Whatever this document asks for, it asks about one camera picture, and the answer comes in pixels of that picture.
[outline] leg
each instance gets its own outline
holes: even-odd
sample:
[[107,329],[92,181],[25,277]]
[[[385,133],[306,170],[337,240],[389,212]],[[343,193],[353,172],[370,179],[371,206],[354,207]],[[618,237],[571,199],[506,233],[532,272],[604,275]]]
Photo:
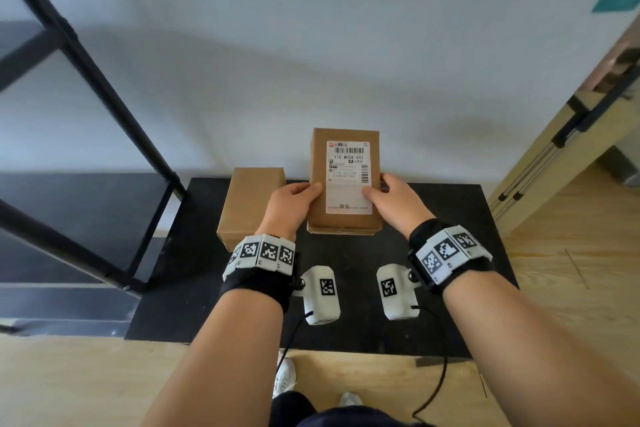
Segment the leg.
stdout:
[[269,427],[296,427],[316,413],[314,406],[302,393],[284,392],[273,399]]

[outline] wall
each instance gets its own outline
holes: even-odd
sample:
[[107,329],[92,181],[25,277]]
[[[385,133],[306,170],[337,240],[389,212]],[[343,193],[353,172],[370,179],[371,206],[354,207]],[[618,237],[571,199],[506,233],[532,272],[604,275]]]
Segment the wall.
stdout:
[[[181,172],[304,178],[312,128],[334,126],[380,130],[387,171],[484,183],[635,15],[591,14],[597,0],[52,1]],[[0,169],[148,169],[64,59],[36,71],[0,95]]]

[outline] wooden floor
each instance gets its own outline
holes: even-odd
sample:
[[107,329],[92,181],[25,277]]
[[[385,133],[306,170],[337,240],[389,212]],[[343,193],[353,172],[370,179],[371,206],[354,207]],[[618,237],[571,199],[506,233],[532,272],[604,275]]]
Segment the wooden floor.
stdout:
[[[640,382],[640,190],[583,172],[505,240],[522,290]],[[137,425],[185,346],[107,338],[0,338],[9,426]],[[412,358],[293,352],[297,389],[322,409],[353,391],[408,421],[440,366]],[[441,426],[507,425],[473,363],[450,366],[423,414]]]

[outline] sneaker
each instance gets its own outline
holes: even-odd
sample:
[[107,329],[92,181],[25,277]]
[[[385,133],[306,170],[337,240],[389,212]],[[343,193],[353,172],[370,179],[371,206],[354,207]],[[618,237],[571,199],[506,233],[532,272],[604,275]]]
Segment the sneaker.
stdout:
[[345,392],[340,397],[338,407],[351,407],[352,405],[362,405],[362,400],[355,393]]
[[296,386],[296,367],[291,358],[284,358],[280,369],[276,373],[276,381],[273,384],[273,398],[293,390]]

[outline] black tabletop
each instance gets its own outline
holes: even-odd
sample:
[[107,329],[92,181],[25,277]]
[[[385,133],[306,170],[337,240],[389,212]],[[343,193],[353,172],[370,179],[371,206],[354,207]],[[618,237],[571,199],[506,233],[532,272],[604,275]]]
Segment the black tabletop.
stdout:
[[[173,226],[142,297],[126,339],[191,342],[218,299],[222,272],[230,253],[216,236],[227,196],[228,179],[191,180],[188,197]],[[496,269],[517,285],[509,259],[479,185],[412,183],[422,201],[441,220],[468,229],[493,255]],[[385,225],[370,237],[309,234],[298,230],[300,271],[315,265],[333,269],[340,299],[340,319],[310,326],[303,321],[292,348],[392,355],[441,356],[442,340],[434,319],[389,321],[383,312],[376,271],[396,263],[408,266],[407,244]],[[418,303],[433,310],[447,334],[449,355],[470,358],[441,297],[416,289]],[[301,298],[291,298],[281,345],[303,316]]]

